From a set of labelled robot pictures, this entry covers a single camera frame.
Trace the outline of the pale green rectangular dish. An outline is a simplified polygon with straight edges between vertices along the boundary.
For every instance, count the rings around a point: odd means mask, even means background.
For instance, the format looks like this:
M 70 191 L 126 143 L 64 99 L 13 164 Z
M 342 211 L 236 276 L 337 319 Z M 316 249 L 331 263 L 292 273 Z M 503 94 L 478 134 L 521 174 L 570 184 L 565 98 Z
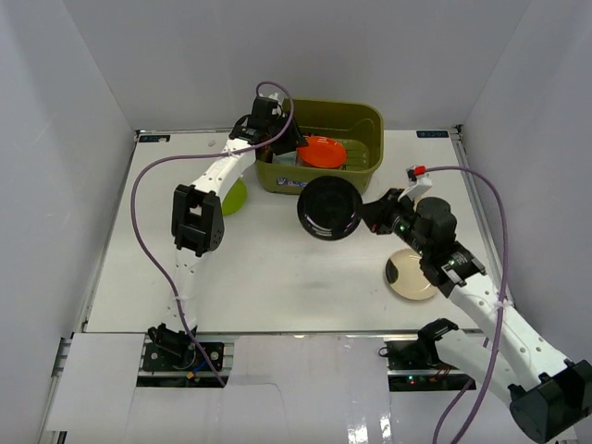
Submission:
M 285 167 L 297 167 L 299 165 L 298 153 L 290 152 L 279 155 L 273 154 L 272 164 Z

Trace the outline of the orange plate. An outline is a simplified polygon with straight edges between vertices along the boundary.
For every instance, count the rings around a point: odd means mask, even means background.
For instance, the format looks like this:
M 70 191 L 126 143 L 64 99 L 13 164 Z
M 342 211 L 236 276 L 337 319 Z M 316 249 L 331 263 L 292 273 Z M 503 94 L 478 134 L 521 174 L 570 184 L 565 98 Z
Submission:
M 342 143 L 324 136 L 306 136 L 306 145 L 297 149 L 297 164 L 302 167 L 340 169 L 347 160 Z

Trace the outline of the small black plate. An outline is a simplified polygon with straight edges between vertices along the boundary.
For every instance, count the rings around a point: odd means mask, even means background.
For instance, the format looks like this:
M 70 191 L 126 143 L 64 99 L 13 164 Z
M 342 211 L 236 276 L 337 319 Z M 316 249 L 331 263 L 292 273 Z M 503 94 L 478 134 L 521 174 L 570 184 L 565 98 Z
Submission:
M 339 241 L 358 228 L 362 206 L 361 194 L 348 180 L 322 176 L 303 188 L 297 215 L 304 230 L 314 238 Z

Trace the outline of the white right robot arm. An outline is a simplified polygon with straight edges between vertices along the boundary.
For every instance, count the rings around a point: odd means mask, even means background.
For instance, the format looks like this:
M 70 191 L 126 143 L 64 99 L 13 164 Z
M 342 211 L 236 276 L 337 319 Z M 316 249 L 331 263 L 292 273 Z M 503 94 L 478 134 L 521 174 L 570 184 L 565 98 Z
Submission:
M 450 205 L 426 197 L 419 203 L 391 189 L 361 215 L 377 235 L 395 234 L 420 256 L 430 284 L 465 312 L 491 342 L 470 345 L 458 328 L 439 319 L 418 333 L 419 361 L 431 369 L 444 363 L 488 388 L 510 410 L 518 427 L 546 443 L 591 414 L 591 365 L 578 363 L 539 335 L 510 304 L 485 267 L 456 239 Z

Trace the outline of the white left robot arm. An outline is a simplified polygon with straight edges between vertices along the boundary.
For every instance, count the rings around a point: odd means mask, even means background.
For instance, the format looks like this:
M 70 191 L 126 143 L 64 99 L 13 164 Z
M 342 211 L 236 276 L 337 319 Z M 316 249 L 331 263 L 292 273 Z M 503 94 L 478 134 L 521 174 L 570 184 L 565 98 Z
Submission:
M 195 358 L 197 290 L 195 272 L 207 253 L 216 250 L 223 240 L 225 225 L 223 202 L 256 160 L 257 151 L 282 148 L 293 151 L 303 146 L 304 138 L 295 120 L 295 105 L 289 106 L 276 93 L 257 94 L 250 114 L 241 117 L 228 135 L 218 154 L 196 155 L 210 159 L 212 164 L 188 185 L 178 185 L 173 192 L 171 233 L 175 246 L 175 273 L 165 272 L 171 285 L 173 302 L 165 324 L 179 329 L 188 340 L 175 337 L 164 348 L 164 358 L 174 368 L 184 369 Z

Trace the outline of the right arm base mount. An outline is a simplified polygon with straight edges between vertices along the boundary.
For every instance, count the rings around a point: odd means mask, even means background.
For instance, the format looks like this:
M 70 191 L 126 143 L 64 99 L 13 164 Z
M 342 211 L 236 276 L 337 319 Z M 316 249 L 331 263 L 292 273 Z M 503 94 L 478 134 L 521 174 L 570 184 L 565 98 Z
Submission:
M 377 354 L 387 361 L 391 393 L 460 391 L 465 385 L 469 390 L 476 388 L 473 379 L 456 367 L 429 361 L 415 340 L 386 341 Z

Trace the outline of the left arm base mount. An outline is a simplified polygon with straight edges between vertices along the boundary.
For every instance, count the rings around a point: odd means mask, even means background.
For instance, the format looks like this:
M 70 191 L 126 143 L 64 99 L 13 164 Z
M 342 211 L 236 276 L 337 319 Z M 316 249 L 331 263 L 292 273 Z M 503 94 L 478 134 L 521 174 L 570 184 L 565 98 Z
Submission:
M 221 389 L 223 385 L 210 365 L 223 376 L 225 343 L 201 342 L 203 353 L 184 331 L 173 331 L 165 324 L 150 327 L 144 344 L 137 386 L 159 389 Z

